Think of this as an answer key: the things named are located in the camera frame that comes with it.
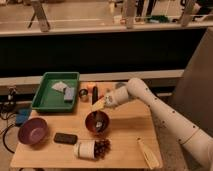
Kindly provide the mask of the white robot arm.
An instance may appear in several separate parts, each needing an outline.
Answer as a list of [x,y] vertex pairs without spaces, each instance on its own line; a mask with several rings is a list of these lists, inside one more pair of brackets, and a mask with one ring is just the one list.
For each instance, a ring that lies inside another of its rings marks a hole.
[[105,107],[116,108],[131,98],[145,103],[192,157],[212,171],[213,137],[155,96],[142,79],[131,78],[124,86],[106,93]]

